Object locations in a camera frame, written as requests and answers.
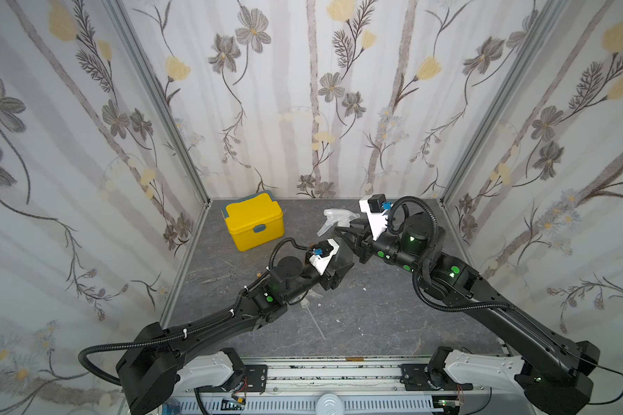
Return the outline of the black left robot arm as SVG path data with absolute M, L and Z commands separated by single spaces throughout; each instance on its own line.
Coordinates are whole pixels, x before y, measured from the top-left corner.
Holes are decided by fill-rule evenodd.
M 354 253 L 343 241 L 323 240 L 302 250 L 304 259 L 271 253 L 263 276 L 215 314 L 169 329 L 159 323 L 143 328 L 116 367 L 131 412 L 146 414 L 164 404 L 182 378 L 180 371 L 205 349 L 276 321 L 315 285 L 337 288 L 354 266 Z

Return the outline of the yellow plastic storage box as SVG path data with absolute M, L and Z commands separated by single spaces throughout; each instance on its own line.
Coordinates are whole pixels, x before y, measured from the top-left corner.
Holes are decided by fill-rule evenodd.
M 283 211 L 269 191 L 230 202 L 223 208 L 223 219 L 239 252 L 246 252 L 285 232 Z

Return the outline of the clear spray nozzle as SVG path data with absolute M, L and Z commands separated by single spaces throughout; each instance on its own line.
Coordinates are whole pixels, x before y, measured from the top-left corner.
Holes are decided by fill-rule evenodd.
M 323 332 L 316 317 L 313 314 L 313 306 L 315 306 L 315 304 L 317 303 L 317 300 L 322 297 L 323 296 L 319 294 L 318 292 L 315 292 L 314 290 L 309 290 L 309 292 L 306 292 L 305 294 L 299 297 L 299 304 L 302 307 L 302 309 L 306 311 L 309 318 L 311 318 L 311 321 L 314 327 L 316 328 L 316 330 L 318 330 L 318 334 L 320 338 L 325 341 L 326 340 L 325 333 Z
M 325 216 L 325 223 L 320 230 L 318 230 L 318 237 L 323 236 L 335 226 L 347 228 L 351 224 L 351 221 L 361 217 L 360 214 L 356 214 L 347 209 L 325 209 L 323 214 Z

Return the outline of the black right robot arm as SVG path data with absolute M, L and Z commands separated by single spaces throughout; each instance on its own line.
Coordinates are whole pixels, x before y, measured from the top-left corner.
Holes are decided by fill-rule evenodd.
M 591 401 L 589 376 L 597 367 L 595 344 L 559 335 L 498 293 L 463 260 L 443 252 L 444 229 L 430 209 L 405 215 L 396 226 L 391 210 L 369 213 L 347 227 L 341 238 L 361 263 L 379 257 L 410 274 L 415 295 L 446 313 L 465 313 L 518 353 L 512 369 L 487 356 L 437 349 L 430 372 L 455 384 L 479 384 L 524 396 L 546 414 L 577 414 Z

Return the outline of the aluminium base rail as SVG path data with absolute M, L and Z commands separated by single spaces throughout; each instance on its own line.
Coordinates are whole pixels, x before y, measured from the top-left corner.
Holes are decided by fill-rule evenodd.
M 236 392 L 174 394 L 158 414 L 535 414 L 514 393 L 420 384 L 426 356 L 246 357 Z

